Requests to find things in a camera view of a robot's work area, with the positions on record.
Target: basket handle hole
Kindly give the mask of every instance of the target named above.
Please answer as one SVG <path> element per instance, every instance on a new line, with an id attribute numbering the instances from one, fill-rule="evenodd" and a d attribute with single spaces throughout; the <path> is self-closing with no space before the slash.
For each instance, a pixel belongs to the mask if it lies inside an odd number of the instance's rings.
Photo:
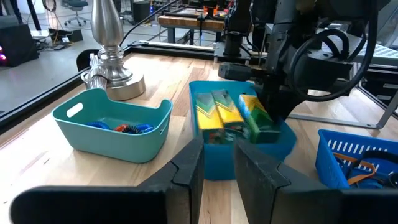
<path id="1" fill-rule="evenodd" d="M 83 103 L 78 103 L 75 106 L 72 106 L 69 110 L 67 110 L 67 117 L 71 118 L 79 113 L 83 109 Z"/>
<path id="2" fill-rule="evenodd" d="M 168 121 L 166 121 L 166 123 L 163 125 L 163 128 L 160 130 L 159 135 L 163 134 L 164 130 L 166 129 Z"/>

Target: green box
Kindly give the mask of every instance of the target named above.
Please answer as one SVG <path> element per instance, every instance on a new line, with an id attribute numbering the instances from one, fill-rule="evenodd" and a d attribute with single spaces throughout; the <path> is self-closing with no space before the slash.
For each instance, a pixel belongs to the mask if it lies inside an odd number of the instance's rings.
<path id="1" fill-rule="evenodd" d="M 279 126 L 275 125 L 257 96 L 240 95 L 242 116 L 248 124 L 246 138 L 253 144 L 273 143 L 279 138 Z"/>

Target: wooden table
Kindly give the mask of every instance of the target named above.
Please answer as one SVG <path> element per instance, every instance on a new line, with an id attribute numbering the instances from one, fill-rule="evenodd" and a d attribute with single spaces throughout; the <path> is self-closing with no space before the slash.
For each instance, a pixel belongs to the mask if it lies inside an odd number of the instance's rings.
<path id="1" fill-rule="evenodd" d="M 174 104 L 169 135 L 157 157 L 146 164 L 134 164 L 73 150 L 51 111 L 84 90 L 83 85 L 79 86 L 0 136 L 0 223 L 10 223 L 10 204 L 26 189 L 38 185 L 135 186 L 159 170 L 192 139 L 188 84 L 193 80 L 220 80 L 218 65 L 189 58 L 132 54 L 127 56 L 126 66 L 135 73 L 143 73 L 147 86 L 143 95 L 129 102 L 158 106 L 166 98 Z M 350 97 L 326 103 L 304 102 L 294 112 L 375 122 L 383 110 L 353 90 Z M 314 163 L 319 129 L 398 139 L 398 121 L 394 118 L 380 131 L 295 119 L 288 119 L 287 123 L 297 135 L 297 143 L 285 163 L 313 178 L 317 178 Z M 200 223 L 247 222 L 236 181 L 204 181 Z"/>
<path id="2" fill-rule="evenodd" d="M 194 9 L 184 9 L 184 13 L 195 13 Z M 193 45 L 193 31 L 200 29 L 200 21 L 193 18 L 177 16 L 159 16 L 158 23 L 167 28 L 167 42 L 175 43 L 175 28 L 190 29 L 190 45 Z M 220 41 L 221 32 L 224 29 L 224 21 L 207 19 L 202 22 L 202 30 L 216 32 L 216 42 Z"/>

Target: blue plastic bin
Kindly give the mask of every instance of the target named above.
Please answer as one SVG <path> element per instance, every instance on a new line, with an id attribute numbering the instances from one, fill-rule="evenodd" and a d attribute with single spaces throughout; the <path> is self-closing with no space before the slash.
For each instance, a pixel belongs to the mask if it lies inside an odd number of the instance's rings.
<path id="1" fill-rule="evenodd" d="M 398 142 L 385 139 L 346 134 L 336 131 L 319 130 L 319 145 L 315 166 L 320 181 L 332 189 L 348 189 L 350 186 L 333 153 L 337 152 L 356 159 L 368 150 L 386 151 L 398 154 Z M 377 174 L 389 175 L 398 170 L 398 165 L 382 159 L 365 159 L 376 168 Z M 353 175 L 368 174 L 370 170 L 361 166 L 353 170 Z"/>
<path id="2" fill-rule="evenodd" d="M 141 163 L 150 161 L 160 151 L 169 130 L 171 110 L 170 100 L 150 108 L 113 101 L 104 90 L 93 89 L 64 102 L 52 114 L 74 149 Z M 85 125 L 92 121 L 102 121 L 112 130 Z M 151 124 L 154 130 L 143 134 L 113 131 L 121 124 Z"/>
<path id="3" fill-rule="evenodd" d="M 198 134 L 196 106 L 196 93 L 210 93 L 213 90 L 228 90 L 235 105 L 239 107 L 240 94 L 256 95 L 249 82 L 236 81 L 193 81 L 189 83 L 191 98 L 191 119 L 193 134 Z M 294 132 L 285 122 L 281 122 L 281 134 L 273 144 L 259 144 L 258 148 L 276 159 L 283 161 L 292 151 L 296 142 Z M 233 166 L 233 146 L 205 144 L 205 179 L 208 180 L 233 180 L 235 179 Z"/>

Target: office chair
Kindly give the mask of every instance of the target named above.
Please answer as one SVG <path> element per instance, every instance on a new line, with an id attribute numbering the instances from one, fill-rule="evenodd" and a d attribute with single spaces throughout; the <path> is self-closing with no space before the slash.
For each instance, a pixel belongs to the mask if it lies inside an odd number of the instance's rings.
<path id="1" fill-rule="evenodd" d="M 64 25 L 68 25 L 68 23 L 71 23 L 71 21 L 77 21 L 77 23 L 79 24 L 79 26 L 81 26 L 80 20 L 82 20 L 85 24 L 87 23 L 87 21 L 90 21 L 89 19 L 80 17 L 79 14 L 77 13 L 78 11 L 82 11 L 83 8 L 85 6 L 88 6 L 88 3 L 86 1 L 83 0 L 67 0 L 65 1 L 69 7 L 70 10 L 76 12 L 76 16 L 68 19 L 67 21 L 65 21 Z"/>

